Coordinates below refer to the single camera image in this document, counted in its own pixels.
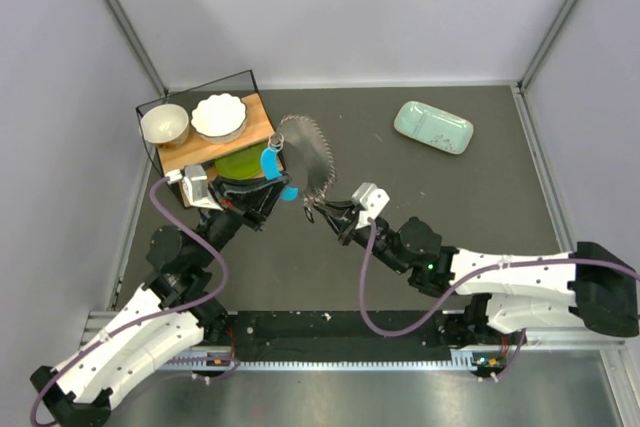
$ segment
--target gray floor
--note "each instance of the gray floor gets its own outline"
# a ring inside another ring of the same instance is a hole
[[[108,425],[622,426],[598,352],[526,352],[497,385],[468,373],[239,372],[209,388],[184,378],[155,386],[166,377],[146,380]]]
[[[314,117],[329,139],[339,181],[330,197],[347,199],[363,181],[387,190],[383,212],[399,227],[418,215],[448,245],[494,253],[557,251],[534,165],[508,87],[386,88],[263,91],[274,121],[289,113]],[[409,100],[470,120],[468,150],[452,156],[405,138],[393,119]],[[161,200],[195,224],[165,190]],[[165,221],[145,200],[118,304],[130,298],[150,267],[145,253]],[[281,203],[263,232],[243,231],[223,252],[231,280],[220,300],[229,310],[357,309],[362,249],[341,247],[322,223],[310,224],[299,202]],[[373,309],[428,308],[429,299],[375,261],[369,278]],[[449,308],[465,299],[452,299]]]

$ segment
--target light green dish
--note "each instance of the light green dish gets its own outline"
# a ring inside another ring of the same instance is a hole
[[[455,155],[465,151],[473,136],[468,120],[416,101],[402,106],[393,126],[407,137]]]
[[[266,148],[267,143],[262,142],[216,159],[218,175],[235,180],[253,179],[262,171],[260,156]]]

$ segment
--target wall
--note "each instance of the wall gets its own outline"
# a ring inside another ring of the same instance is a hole
[[[165,84],[518,80],[563,0],[120,0]]]
[[[636,270],[639,32],[638,0],[581,0],[529,92],[576,238]]]
[[[0,0],[0,424],[104,309],[155,95],[102,0]],[[49,419],[41,411],[41,421]]]

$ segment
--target green plate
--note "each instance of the green plate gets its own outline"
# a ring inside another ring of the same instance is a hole
[[[262,167],[260,167],[260,156],[266,148],[266,142],[252,145],[246,149],[216,159],[214,165],[216,166],[218,174],[228,179],[252,179],[262,170]]]

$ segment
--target purple cable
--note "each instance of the purple cable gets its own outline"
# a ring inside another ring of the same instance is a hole
[[[367,306],[365,301],[365,290],[367,283],[367,271],[369,270],[369,262],[371,261],[371,255],[373,253],[373,244],[376,240],[377,229],[375,222],[371,223],[371,233],[369,234],[369,240],[367,242],[367,247],[365,249],[364,258],[362,260],[362,269],[360,270],[360,314],[362,315],[362,319],[365,324],[373,330],[376,334],[382,335],[383,337],[401,337],[403,335],[407,335],[414,330],[421,327],[425,322],[427,322],[433,314],[435,314],[442,304],[444,304],[449,297],[451,297],[454,292],[465,282],[472,279],[473,277],[484,274],[486,272],[491,272],[492,270],[500,270],[500,266],[498,264],[489,265],[487,267],[481,267],[473,272],[469,272],[467,275],[463,276],[454,283],[451,287],[449,287],[444,294],[433,304],[433,307],[424,314],[421,318],[419,318],[416,322],[411,324],[408,327],[400,330],[385,330],[381,329],[377,325],[373,323],[369,314],[367,313]],[[558,265],[558,264],[582,264],[582,265],[592,265],[594,267],[604,267],[607,269],[615,270],[616,272],[620,272],[624,275],[628,275],[633,277],[637,282],[640,282],[640,274],[634,272],[633,270],[618,265],[614,262],[609,262],[607,260],[594,260],[594,259],[547,259],[547,260],[530,260],[523,262],[513,262],[509,266],[510,269],[520,269],[523,267],[537,267],[541,265]]]
[[[227,267],[227,263],[222,258],[220,253],[216,249],[214,249],[211,244],[209,244],[202,237],[200,237],[198,234],[196,234],[193,230],[191,230],[189,227],[187,227],[182,222],[180,222],[173,214],[171,214],[171,212],[169,212],[158,201],[158,198],[156,196],[156,192],[158,191],[158,189],[161,186],[166,184],[167,181],[168,181],[168,178],[167,177],[163,177],[162,179],[158,180],[155,184],[153,184],[153,186],[151,187],[151,190],[149,191],[149,197],[151,199],[151,203],[154,205],[154,207],[156,209],[158,209],[158,211],[162,215],[164,215],[166,217],[167,220],[169,220],[171,223],[173,223],[176,227],[182,229],[182,231],[186,235],[191,237],[194,241],[196,241],[203,248],[205,248],[207,250],[207,252],[209,252],[213,256],[213,258],[218,261],[218,263],[220,264],[220,269],[222,270],[222,280],[220,281],[220,284],[211,293],[209,293],[207,295],[204,295],[204,296],[200,297],[199,299],[193,300],[191,302],[187,302],[186,304],[178,305],[177,307],[172,307],[170,309],[163,310],[161,312],[156,312],[156,313],[153,313],[153,314],[143,315],[142,317],[138,317],[137,319],[132,320],[131,322],[128,322],[128,323],[126,323],[124,325],[121,325],[120,327],[118,327],[117,329],[113,330],[112,332],[108,332],[108,337],[115,337],[116,335],[121,334],[125,330],[133,327],[134,325],[138,325],[141,322],[145,322],[147,320],[157,319],[158,317],[162,317],[164,315],[169,315],[169,314],[173,314],[173,313],[177,313],[177,312],[184,312],[185,310],[189,310],[189,309],[191,309],[193,307],[197,307],[200,304],[204,304],[205,302],[208,302],[209,300],[211,300],[211,299],[215,298],[216,296],[218,296],[220,294],[220,292],[222,292],[222,290],[225,288],[225,286],[227,285],[227,282],[229,280],[229,268]],[[45,384],[45,386],[42,388],[42,390],[40,392],[38,392],[38,395],[36,396],[36,400],[33,402],[33,405],[31,406],[31,413],[29,415],[29,420],[31,421],[31,425],[33,427],[53,427],[53,426],[55,426],[57,424],[56,422],[49,422],[47,424],[41,424],[40,422],[38,422],[38,419],[36,417],[37,417],[37,414],[38,414],[38,407],[40,406],[40,403],[42,402],[42,399],[44,399],[44,396],[47,394],[47,392],[49,392],[49,390],[51,390],[51,388],[58,382],[58,380],[60,380],[60,378],[63,375],[65,375],[67,372],[69,372],[73,367],[76,366],[76,364],[78,362],[80,362],[82,359],[84,359],[87,355],[89,355],[91,352],[93,352],[98,347],[100,347],[100,345],[102,345],[102,341],[95,342],[94,344],[91,344],[91,345],[85,347],[83,350],[81,350],[78,353],[78,355],[76,355],[76,357],[74,357],[67,365],[65,365],[62,369],[60,369],[60,371],[57,374],[55,374],[49,380],[49,382],[47,382]]]
[[[195,375],[194,380],[199,379],[202,381],[206,381],[206,379],[209,378],[210,382],[218,382],[219,380],[225,380],[226,378],[231,376],[231,374],[233,374],[238,369],[238,367],[240,367],[240,364],[241,364],[240,359],[237,359],[233,356],[197,357],[197,358],[189,357],[185,359],[171,359],[167,361],[167,364],[189,364],[194,362],[213,362],[215,360],[226,360],[228,362],[231,362],[233,365],[229,369],[225,370],[222,374],[216,377],[207,377],[205,375],[194,374],[193,372],[180,372],[177,374],[161,377],[160,379],[146,386],[140,392],[136,392],[136,394],[133,397],[131,397],[131,394],[129,394],[127,396],[126,401],[121,403],[118,406],[118,408],[115,411],[113,411],[113,413],[111,414],[112,417],[117,417],[118,415],[122,415],[122,413],[125,412],[129,408],[129,406],[133,405],[140,397],[145,395],[150,390],[155,389],[160,384],[164,384],[168,380],[179,379],[179,378],[184,379],[187,377],[193,378],[193,376]]]

